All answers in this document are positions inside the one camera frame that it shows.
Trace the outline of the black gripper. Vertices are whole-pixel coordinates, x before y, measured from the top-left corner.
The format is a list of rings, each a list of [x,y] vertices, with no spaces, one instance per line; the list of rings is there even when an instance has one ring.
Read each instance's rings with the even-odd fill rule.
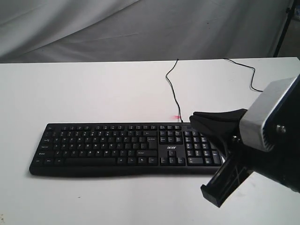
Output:
[[[240,143],[239,122],[246,112],[194,112],[189,117],[192,128],[227,158],[211,180],[201,186],[203,197],[217,207],[253,172],[296,193],[300,191],[300,134],[288,136],[270,152],[252,149]]]

